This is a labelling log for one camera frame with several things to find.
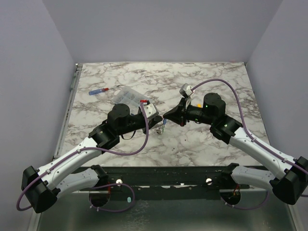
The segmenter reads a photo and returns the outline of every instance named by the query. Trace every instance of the small metal part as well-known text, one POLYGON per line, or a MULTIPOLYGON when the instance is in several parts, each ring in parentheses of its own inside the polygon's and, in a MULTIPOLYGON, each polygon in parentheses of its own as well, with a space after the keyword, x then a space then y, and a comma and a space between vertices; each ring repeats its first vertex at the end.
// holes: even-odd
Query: small metal part
POLYGON ((165 125, 160 125, 160 126, 157 128, 156 132, 157 132, 158 134, 163 134, 163 133, 164 133, 164 128, 165 128, 165 125))
POLYGON ((121 186, 121 185, 119 185, 119 184, 123 184, 123 181, 122 181, 121 179, 117 179, 117 180, 116 180, 116 183, 118 184, 118 186, 121 186))
POLYGON ((207 179, 205 180, 205 182, 206 182, 207 185, 211 185, 211 184, 213 183, 213 181, 212 181, 211 178, 207 178, 207 179))

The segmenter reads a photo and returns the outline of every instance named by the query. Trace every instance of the screw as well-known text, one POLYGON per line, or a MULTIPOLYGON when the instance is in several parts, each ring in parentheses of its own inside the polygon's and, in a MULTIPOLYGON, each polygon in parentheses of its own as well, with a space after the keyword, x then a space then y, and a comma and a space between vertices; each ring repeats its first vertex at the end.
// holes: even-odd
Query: screw
POLYGON ((120 186, 119 184, 123 184, 123 181, 121 179, 117 179, 116 183, 118 184, 118 186, 120 186))
POLYGON ((205 182, 207 185, 211 185, 213 183, 211 178, 207 178, 205 182))

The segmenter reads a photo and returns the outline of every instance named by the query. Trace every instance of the metal frame edge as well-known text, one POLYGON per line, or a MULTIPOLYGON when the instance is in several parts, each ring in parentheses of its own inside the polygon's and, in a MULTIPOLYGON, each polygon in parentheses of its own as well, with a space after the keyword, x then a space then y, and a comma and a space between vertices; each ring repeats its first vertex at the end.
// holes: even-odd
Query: metal frame edge
POLYGON ((63 123, 62 123, 62 126, 61 126, 60 136, 59 136, 59 139, 57 141, 57 146, 56 146, 56 149, 55 149, 54 154, 53 154, 54 159, 59 157, 60 154, 61 154, 61 151, 62 151, 65 134, 66 134, 66 130, 67 130, 67 127, 68 127, 68 121, 69 121, 69 118, 71 116, 72 107, 73 107, 74 99, 75 99, 75 96, 76 96, 77 86, 78 86, 78 83, 79 83, 82 67, 83 67, 83 64, 76 64, 76 71, 75 71, 75 77, 73 78, 72 90, 71 90, 71 93, 70 93, 70 96, 69 96, 69 99, 68 99, 63 123))
POLYGON ((292 220, 297 231, 305 231, 302 219, 300 218, 299 211, 296 205, 289 205, 292 220))
POLYGON ((27 231, 37 231, 38 227, 39 227, 38 226, 39 225, 39 219, 40 219, 40 213, 36 213, 33 210, 27 231))

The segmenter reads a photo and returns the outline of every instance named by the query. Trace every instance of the small white object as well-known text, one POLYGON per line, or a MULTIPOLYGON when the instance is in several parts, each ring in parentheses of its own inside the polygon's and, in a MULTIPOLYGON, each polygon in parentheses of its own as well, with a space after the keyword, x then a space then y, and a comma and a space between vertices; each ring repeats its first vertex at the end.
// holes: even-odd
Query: small white object
POLYGON ((117 179, 116 183, 118 184, 118 186, 121 186, 120 184, 123 184, 123 181, 121 179, 117 179))
POLYGON ((146 117, 148 119, 153 119, 155 116, 158 115, 158 109, 155 107, 153 103, 150 103, 148 105, 143 105, 146 117))
POLYGON ((207 185, 211 185, 211 184, 213 183, 213 181, 212 181, 211 178, 207 178, 207 179, 205 180, 205 182, 206 182, 207 185))
POLYGON ((187 83, 185 83, 182 87, 181 87, 181 89, 180 89, 180 94, 182 95, 182 96, 184 96, 185 98, 188 98, 188 97, 193 97, 192 95, 193 95, 193 91, 192 91, 192 86, 191 85, 188 85, 187 83))

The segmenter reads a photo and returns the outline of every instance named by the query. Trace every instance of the blue screwdriver handle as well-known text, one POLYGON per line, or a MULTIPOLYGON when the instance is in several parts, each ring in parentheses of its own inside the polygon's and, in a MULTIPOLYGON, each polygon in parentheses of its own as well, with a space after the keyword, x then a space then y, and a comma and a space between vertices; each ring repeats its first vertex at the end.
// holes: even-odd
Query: blue screwdriver handle
POLYGON ((106 91, 105 89, 91 90, 91 91, 89 91, 89 95, 96 95, 96 94, 99 94, 99 93, 102 93, 102 92, 105 92, 105 91, 106 91))

